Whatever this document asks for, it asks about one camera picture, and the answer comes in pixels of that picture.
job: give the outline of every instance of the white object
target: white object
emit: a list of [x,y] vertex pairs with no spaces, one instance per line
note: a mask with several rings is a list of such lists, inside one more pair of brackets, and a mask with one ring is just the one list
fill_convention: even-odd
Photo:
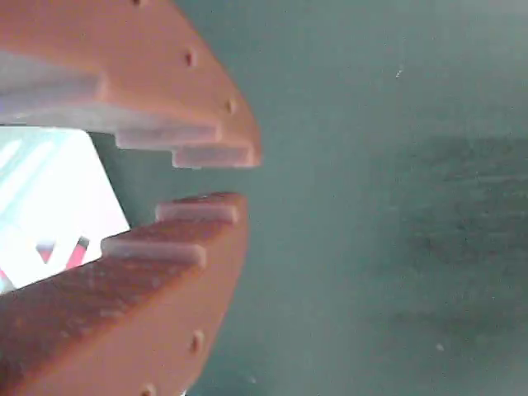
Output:
[[[0,269],[15,287],[66,268],[79,238],[83,262],[129,229],[90,137],[81,130],[0,127]],[[43,260],[39,243],[52,243]]]

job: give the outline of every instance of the green wall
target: green wall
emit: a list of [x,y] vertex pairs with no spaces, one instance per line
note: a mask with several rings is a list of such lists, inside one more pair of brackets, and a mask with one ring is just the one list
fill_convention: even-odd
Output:
[[528,3],[180,0],[262,127],[251,171],[96,144],[132,224],[246,194],[242,279],[191,395],[528,387]]

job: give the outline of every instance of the teal surface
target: teal surface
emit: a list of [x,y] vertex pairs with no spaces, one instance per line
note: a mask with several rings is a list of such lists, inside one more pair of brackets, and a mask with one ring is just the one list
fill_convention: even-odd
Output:
[[522,395],[528,3],[181,0],[262,127],[264,165],[96,144],[132,224],[248,196],[247,264],[191,395]]

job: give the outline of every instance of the screw hole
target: screw hole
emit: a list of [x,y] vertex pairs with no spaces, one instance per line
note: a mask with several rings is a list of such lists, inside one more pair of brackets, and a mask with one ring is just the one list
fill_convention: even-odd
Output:
[[229,99],[225,102],[225,110],[227,110],[229,114],[234,114],[237,110],[237,102],[235,102],[234,99]]
[[189,352],[193,355],[196,355],[198,352],[200,352],[201,348],[204,346],[204,340],[205,340],[204,332],[202,332],[201,330],[196,330],[192,334],[192,340],[189,346]]
[[152,384],[146,384],[139,396],[156,396],[156,394],[158,394],[156,387]]
[[191,49],[188,49],[185,52],[185,55],[183,55],[183,58],[185,60],[185,65],[188,68],[194,68],[196,66],[196,55],[194,51],[192,51]]

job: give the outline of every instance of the orange plastic part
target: orange plastic part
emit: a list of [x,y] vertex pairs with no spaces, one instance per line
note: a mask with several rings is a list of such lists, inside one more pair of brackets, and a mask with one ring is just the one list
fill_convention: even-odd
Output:
[[112,133],[177,167],[261,160],[249,105],[171,0],[2,1],[0,124]]
[[2,296],[0,394],[181,394],[228,308],[247,226],[237,194],[162,204],[100,260]]

